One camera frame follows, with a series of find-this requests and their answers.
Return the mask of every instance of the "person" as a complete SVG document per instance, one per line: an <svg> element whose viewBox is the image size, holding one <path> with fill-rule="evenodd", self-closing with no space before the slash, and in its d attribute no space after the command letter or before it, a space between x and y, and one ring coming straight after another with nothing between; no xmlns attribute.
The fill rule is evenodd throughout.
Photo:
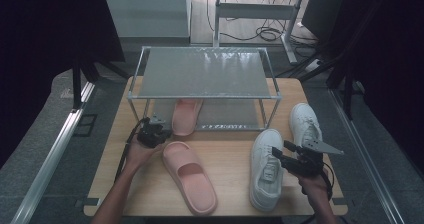
<svg viewBox="0 0 424 224"><path fill-rule="evenodd" d="M163 149L163 144L159 144L155 148L147 148L143 146L137 140L136 135L133 137L129 145L129 151L121 175L113 184L109 193L106 195L106 198L103 200L91 220L92 224L120 222L134 175L140 167L146 165L150 157L155 152Z"/></svg>
<svg viewBox="0 0 424 224"><path fill-rule="evenodd" d="M336 224L337 219L328 202L327 185L322 176L303 177L295 173L291 174L299 179L299 185L305 190L309 204L315 212L316 223Z"/></svg>
<svg viewBox="0 0 424 224"><path fill-rule="evenodd" d="M147 148L144 147L136 137L132 139L121 175L118 177L91 220L92 224L120 222L134 175L140 167L146 165L154 153L162 149L163 144L155 148ZM318 224L337 223L336 217L327 199L327 189L324 179L321 176L302 177L294 173L292 174L299 179L299 184L305 189L309 204L315 211L316 222Z"/></svg>

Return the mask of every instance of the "white sneaker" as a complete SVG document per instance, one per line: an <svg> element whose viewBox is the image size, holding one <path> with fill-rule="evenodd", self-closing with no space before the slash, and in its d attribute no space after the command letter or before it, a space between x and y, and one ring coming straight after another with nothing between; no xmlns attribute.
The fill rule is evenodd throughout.
<svg viewBox="0 0 424 224"><path fill-rule="evenodd" d="M283 150L283 139L274 129L259 134L252 147L250 202L261 211L272 211L281 196L283 168L272 147Z"/></svg>
<svg viewBox="0 0 424 224"><path fill-rule="evenodd" d="M294 144L297 146L303 146L311 139L322 141L317 116L311 106L306 103L299 103L293 107L290 114L290 129L293 133Z"/></svg>

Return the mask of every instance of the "person's left hand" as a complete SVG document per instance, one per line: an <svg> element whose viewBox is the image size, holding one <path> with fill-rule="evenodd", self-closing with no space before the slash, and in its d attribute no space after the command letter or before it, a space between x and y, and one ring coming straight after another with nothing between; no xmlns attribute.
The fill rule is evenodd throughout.
<svg viewBox="0 0 424 224"><path fill-rule="evenodd" d="M135 172L141 166L145 165L155 152L161 151L162 149L163 144L159 144L155 148L148 148L137 140L137 135L134 135L130 143L124 168L128 168Z"/></svg>

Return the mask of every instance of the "slipper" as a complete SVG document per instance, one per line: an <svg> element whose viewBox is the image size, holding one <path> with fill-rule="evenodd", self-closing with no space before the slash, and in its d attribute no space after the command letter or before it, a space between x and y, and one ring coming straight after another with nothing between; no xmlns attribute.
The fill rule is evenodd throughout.
<svg viewBox="0 0 424 224"><path fill-rule="evenodd" d="M203 99L177 100L172 116L172 130L174 135L188 136L193 133L202 103Z"/></svg>
<svg viewBox="0 0 424 224"><path fill-rule="evenodd" d="M184 142L169 143L163 150L163 162L194 215L208 215L216 209L215 190L191 147Z"/></svg>

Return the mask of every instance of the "desk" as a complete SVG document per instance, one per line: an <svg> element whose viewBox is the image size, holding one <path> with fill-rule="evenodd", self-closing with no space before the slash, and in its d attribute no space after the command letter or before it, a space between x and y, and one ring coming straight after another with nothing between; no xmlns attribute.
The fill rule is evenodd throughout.
<svg viewBox="0 0 424 224"><path fill-rule="evenodd" d="M141 81L142 77L137 78L138 84L141 84ZM267 82L268 85L273 85L271 79L267 79ZM296 79L277 79L277 83L283 100L278 107L271 128L280 131L284 139L293 140L288 125L290 111L295 104L306 102L306 96L300 82ZM88 198L104 199L113 185L124 142L135 125L134 116L127 101L130 84L131 79L123 93ZM134 104L136 108L142 109L144 103L144 100L140 100ZM258 131L195 132L187 137L172 137L167 140L167 143L175 140L184 141L197 152L217 194L218 207L212 214L213 216L313 214L306 196L301 193L297 178L286 171L283 176L283 194L273 212L260 212L250 204L250 150L259 133ZM291 155L286 149L284 151L286 155ZM327 155L324 156L324 161L331 166ZM333 198L343 198L337 179L333 191ZM336 215L347 213L347 205L334 205L333 201L330 203ZM97 208L98 206L85 206L84 213L92 216ZM192 215L177 185L168 174L162 162L161 153L156 153L144 169L141 169L134 177L124 215Z"/></svg>

